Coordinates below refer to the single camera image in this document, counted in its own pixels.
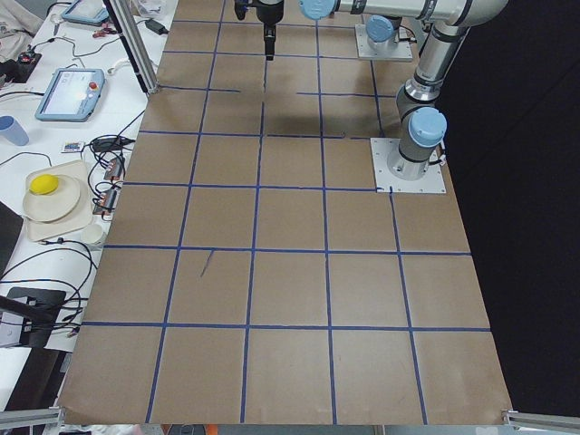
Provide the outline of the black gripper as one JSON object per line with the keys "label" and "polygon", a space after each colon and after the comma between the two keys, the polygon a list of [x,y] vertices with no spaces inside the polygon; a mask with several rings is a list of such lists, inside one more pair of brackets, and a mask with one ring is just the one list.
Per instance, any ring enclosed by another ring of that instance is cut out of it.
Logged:
{"label": "black gripper", "polygon": [[276,54],[276,25],[284,17],[284,0],[256,0],[256,16],[264,24],[264,45],[267,61]]}

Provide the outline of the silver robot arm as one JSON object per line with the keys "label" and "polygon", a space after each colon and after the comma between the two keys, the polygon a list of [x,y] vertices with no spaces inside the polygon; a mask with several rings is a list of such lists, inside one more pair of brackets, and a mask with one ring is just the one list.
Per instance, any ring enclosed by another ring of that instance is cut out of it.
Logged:
{"label": "silver robot arm", "polygon": [[484,24],[506,7],[506,1],[301,1],[302,14],[321,20],[333,13],[369,14],[367,35],[374,43],[392,39],[394,20],[407,17],[432,23],[413,76],[400,88],[396,104],[401,117],[399,145],[388,156],[389,171],[399,179],[422,178],[431,153],[447,129],[434,108],[446,74],[469,28]]}
{"label": "silver robot arm", "polygon": [[401,36],[401,23],[401,17],[372,14],[365,26],[369,46],[374,51],[385,52],[398,49],[404,43],[415,43],[412,31],[406,30],[405,36]]}

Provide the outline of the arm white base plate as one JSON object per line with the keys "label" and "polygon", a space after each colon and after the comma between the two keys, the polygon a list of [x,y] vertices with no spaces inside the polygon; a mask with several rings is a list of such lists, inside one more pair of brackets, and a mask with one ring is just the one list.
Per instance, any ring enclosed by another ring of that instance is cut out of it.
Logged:
{"label": "arm white base plate", "polygon": [[355,26],[358,57],[366,60],[411,62],[408,34],[395,29],[389,21],[357,24]]}
{"label": "arm white base plate", "polygon": [[423,162],[411,162],[400,154],[399,142],[396,138],[371,138],[376,190],[384,193],[445,194],[445,182],[436,151]]}

